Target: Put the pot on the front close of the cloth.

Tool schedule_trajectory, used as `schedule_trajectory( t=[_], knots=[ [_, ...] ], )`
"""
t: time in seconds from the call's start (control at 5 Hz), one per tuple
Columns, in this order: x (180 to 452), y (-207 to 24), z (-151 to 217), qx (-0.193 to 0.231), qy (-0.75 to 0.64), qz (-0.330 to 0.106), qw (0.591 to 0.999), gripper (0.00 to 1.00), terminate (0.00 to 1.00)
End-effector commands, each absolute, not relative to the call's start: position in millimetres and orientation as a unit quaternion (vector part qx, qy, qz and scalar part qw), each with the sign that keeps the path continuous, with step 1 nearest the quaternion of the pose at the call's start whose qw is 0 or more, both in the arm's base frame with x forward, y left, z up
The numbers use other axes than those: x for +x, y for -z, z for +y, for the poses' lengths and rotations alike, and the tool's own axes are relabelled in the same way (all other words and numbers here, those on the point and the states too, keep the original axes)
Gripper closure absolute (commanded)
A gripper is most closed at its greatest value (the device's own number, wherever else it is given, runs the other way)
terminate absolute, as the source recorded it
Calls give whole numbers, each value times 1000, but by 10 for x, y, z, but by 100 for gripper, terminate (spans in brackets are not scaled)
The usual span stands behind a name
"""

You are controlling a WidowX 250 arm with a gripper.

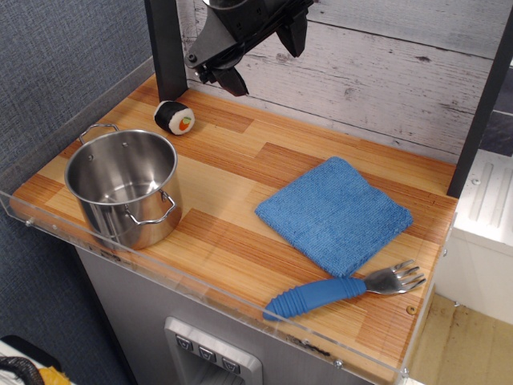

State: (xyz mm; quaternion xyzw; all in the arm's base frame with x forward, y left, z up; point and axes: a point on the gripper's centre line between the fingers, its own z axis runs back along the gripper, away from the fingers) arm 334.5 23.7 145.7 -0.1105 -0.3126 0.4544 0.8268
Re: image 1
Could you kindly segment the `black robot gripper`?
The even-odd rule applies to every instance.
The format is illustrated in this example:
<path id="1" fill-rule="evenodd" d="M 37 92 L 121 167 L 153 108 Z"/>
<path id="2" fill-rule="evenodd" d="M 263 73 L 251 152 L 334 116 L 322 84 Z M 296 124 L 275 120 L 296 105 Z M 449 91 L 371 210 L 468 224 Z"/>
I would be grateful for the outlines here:
<path id="1" fill-rule="evenodd" d="M 206 1 L 204 27 L 185 55 L 202 83 L 218 83 L 233 96 L 248 94 L 236 66 L 257 45 L 276 34 L 287 51 L 305 49 L 312 1 Z"/>

